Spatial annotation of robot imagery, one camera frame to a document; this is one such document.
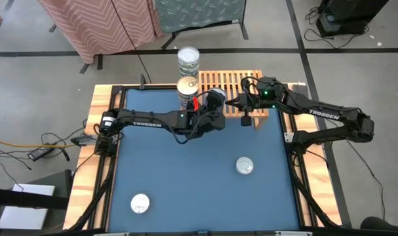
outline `black metal frame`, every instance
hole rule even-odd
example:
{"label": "black metal frame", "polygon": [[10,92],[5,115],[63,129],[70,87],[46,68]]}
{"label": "black metal frame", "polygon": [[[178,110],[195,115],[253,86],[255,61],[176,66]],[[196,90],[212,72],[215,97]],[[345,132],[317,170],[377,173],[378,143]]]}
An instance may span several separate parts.
{"label": "black metal frame", "polygon": [[[118,94],[120,94],[120,103],[119,103],[119,108],[124,108],[124,104],[125,104],[125,99],[126,99],[126,93],[130,90],[130,89],[137,89],[137,90],[176,90],[176,85],[173,84],[167,84],[167,85],[145,85],[144,83],[141,83],[140,85],[130,85],[130,86],[119,86],[119,85],[115,85],[112,86],[111,89],[111,97],[110,97],[110,102],[109,102],[109,106],[108,109],[113,109],[115,107],[115,99],[116,96]],[[286,123],[285,123],[285,119],[283,117],[283,112],[278,111],[278,116],[280,118],[281,121],[281,128],[282,128],[282,133],[286,132]],[[291,125],[292,125],[292,129],[296,130],[296,123],[294,120],[293,115],[291,115],[289,117]],[[290,168],[294,168],[293,163],[292,163],[292,159],[290,158],[290,154],[288,153],[287,149],[286,149],[286,145],[285,145],[285,150],[286,150],[286,154],[287,154],[287,159],[288,159],[288,166]],[[306,169],[305,169],[305,165],[301,165],[300,166],[300,171],[302,173],[303,176],[303,185],[306,187],[306,189],[309,191],[309,183],[308,183],[308,176],[306,175]],[[100,159],[100,163],[98,165],[98,171],[97,171],[97,175],[96,175],[96,181],[95,181],[95,186],[94,186],[94,195],[95,193],[98,191],[98,188],[101,185],[101,178],[102,178],[102,174],[104,172],[104,158]],[[294,198],[295,198],[295,205],[296,205],[296,211],[297,211],[297,215],[298,215],[298,222],[300,224],[300,228],[305,226],[305,221],[304,221],[304,215],[303,215],[303,210],[302,210],[302,205],[300,202],[300,197],[299,197],[299,190],[298,188],[294,185],[294,182],[292,181],[293,175],[292,173],[290,173],[290,180],[292,183],[292,187],[293,187],[293,192],[294,192]],[[110,187],[104,197],[104,207],[103,207],[103,215],[102,215],[102,219],[101,219],[101,225],[100,227],[105,229],[107,226],[107,222],[108,222],[108,208],[109,208],[109,204],[111,201],[111,191],[112,191],[112,187]],[[316,217],[312,211],[312,209],[309,208],[309,212],[310,212],[310,220],[311,220],[311,225],[316,226],[317,225],[317,220]],[[88,229],[93,229],[94,227],[94,221],[95,221],[95,212],[92,213],[90,220],[89,220],[89,224],[88,224]],[[131,233],[131,235],[145,235],[146,233]],[[168,234],[168,233],[154,233],[153,235],[160,235],[160,234]],[[198,232],[183,232],[183,233],[170,233],[171,235],[197,235]],[[212,232],[213,235],[215,234],[221,234],[221,235],[273,235],[274,231],[250,231],[250,232],[244,232],[244,231],[238,231],[238,232]]]}
{"label": "black metal frame", "polygon": [[[247,8],[247,0],[244,0],[244,11],[243,11],[243,17],[242,19],[239,21],[239,27],[241,28],[241,32],[243,33],[243,39],[244,40],[248,40],[249,39],[249,35],[247,33],[247,29],[244,25],[244,21],[245,21],[245,9]],[[181,29],[178,30],[176,32],[172,32],[171,33],[171,38],[168,39],[167,42],[164,43],[164,45],[162,45],[161,49],[165,50],[167,49],[167,47],[175,40],[175,38],[184,31],[191,31],[191,30],[199,30],[199,29],[205,29],[205,28],[213,28],[216,26],[226,26],[226,25],[230,25],[230,24],[236,24],[233,23],[232,20],[227,20],[227,21],[223,21],[223,22],[217,22],[217,23],[213,23],[213,24],[209,24],[207,26],[204,27],[188,27],[186,29]]]}

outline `can lid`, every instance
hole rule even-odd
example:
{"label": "can lid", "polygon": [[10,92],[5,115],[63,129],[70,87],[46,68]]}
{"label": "can lid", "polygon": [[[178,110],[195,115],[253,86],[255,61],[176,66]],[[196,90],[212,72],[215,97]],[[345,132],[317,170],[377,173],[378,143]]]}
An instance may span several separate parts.
{"label": "can lid", "polygon": [[130,206],[134,213],[144,213],[149,208],[149,197],[143,193],[139,193],[132,198]]}
{"label": "can lid", "polygon": [[193,47],[183,47],[178,50],[178,59],[184,63],[193,63],[198,61],[200,53]]}
{"label": "can lid", "polygon": [[199,90],[199,81],[191,76],[183,77],[177,82],[177,90],[184,95],[195,94]]}
{"label": "can lid", "polygon": [[239,174],[250,174],[254,169],[254,163],[248,157],[240,157],[236,169]]}

